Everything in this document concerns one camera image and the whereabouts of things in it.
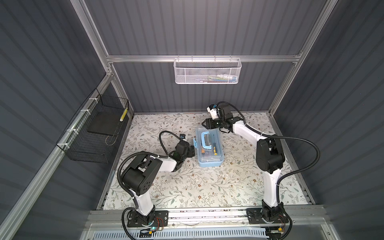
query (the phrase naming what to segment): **wire mesh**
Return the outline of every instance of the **wire mesh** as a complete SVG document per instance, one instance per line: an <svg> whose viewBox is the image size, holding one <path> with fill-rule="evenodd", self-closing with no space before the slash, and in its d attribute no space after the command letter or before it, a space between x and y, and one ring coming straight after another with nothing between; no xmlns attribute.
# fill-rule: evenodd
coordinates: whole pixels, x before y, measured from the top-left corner
<svg viewBox="0 0 384 240"><path fill-rule="evenodd" d="M118 121L112 136L88 132L88 128L98 113L107 113L122 116L128 107L125 98L98 95L90 107L80 110L81 116L78 124L72 129L67 129L70 135L65 143L57 143L65 154L75 161L108 163L113 161L117 154L123 131L127 126L129 117Z"/></svg>
<svg viewBox="0 0 384 240"><path fill-rule="evenodd" d="M236 84L241 70L240 59L232 61L174 61L177 84Z"/></svg>

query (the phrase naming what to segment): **toolbox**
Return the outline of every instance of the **toolbox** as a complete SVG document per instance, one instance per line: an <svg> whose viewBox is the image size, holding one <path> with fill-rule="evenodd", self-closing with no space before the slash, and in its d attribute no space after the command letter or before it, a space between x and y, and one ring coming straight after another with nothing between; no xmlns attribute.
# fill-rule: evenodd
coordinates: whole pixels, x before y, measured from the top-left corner
<svg viewBox="0 0 384 240"><path fill-rule="evenodd" d="M196 128L194 146L197 149L197 159L201 167L217 167L224 161L224 153L220 143L219 130Z"/></svg>

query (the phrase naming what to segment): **floral patterned surface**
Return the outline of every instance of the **floral patterned surface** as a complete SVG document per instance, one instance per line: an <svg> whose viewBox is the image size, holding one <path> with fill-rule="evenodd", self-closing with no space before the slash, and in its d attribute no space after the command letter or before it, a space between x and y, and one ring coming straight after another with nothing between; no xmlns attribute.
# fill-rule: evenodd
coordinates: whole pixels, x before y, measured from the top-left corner
<svg viewBox="0 0 384 240"><path fill-rule="evenodd" d="M247 122L259 130L274 134L266 113L244 114ZM158 140L162 130L179 135L184 133L193 144L195 129L209 114L150 114L136 115L128 133L120 162L138 151L149 151L164 155ZM177 140L163 134L167 150L174 150ZM220 134L224 145L224 163L220 167L199 166L197 156L188 158L177 172L159 172L150 188L152 202L160 208L187 207L234 207L260 206L264 186L262 171L255 161L255 148L242 137ZM291 171L287 162L282 173ZM280 199L284 204L308 204L294 176L285 178L280 184ZM104 209L133 207L128 193L119 186L116 174L109 189Z"/></svg>

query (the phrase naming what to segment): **gray corrugated wall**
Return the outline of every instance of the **gray corrugated wall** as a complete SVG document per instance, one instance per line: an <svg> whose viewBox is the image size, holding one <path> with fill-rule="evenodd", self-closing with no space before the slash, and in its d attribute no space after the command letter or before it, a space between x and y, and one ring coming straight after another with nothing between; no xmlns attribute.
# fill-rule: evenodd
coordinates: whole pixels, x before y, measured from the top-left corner
<svg viewBox="0 0 384 240"><path fill-rule="evenodd" d="M283 134L318 144L303 172L341 237L384 234L384 1L339 0L275 118ZM314 151L289 142L299 167Z"/></svg>
<svg viewBox="0 0 384 240"><path fill-rule="evenodd" d="M324 2L86 0L110 55L293 55ZM268 110L290 63L243 63L238 84L183 86L172 64L115 66L135 112L168 112L204 111L217 101Z"/></svg>
<svg viewBox="0 0 384 240"><path fill-rule="evenodd" d="M104 69L69 1L0 2L0 222ZM14 239L76 239L105 165L64 158Z"/></svg>

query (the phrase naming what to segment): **toolbox handle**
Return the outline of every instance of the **toolbox handle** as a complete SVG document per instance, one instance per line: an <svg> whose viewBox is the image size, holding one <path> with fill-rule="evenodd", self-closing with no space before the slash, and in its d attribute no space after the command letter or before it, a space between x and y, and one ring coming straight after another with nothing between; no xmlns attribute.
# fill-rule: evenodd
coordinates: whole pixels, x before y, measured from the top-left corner
<svg viewBox="0 0 384 240"><path fill-rule="evenodd" d="M207 146L207 145L205 144L205 136L206 136L207 134L209 134L208 131L206 131L206 132L202 132L202 133L201 133L201 145L202 145L203 148L205 148L205 149L212 149L212 146Z"/></svg>

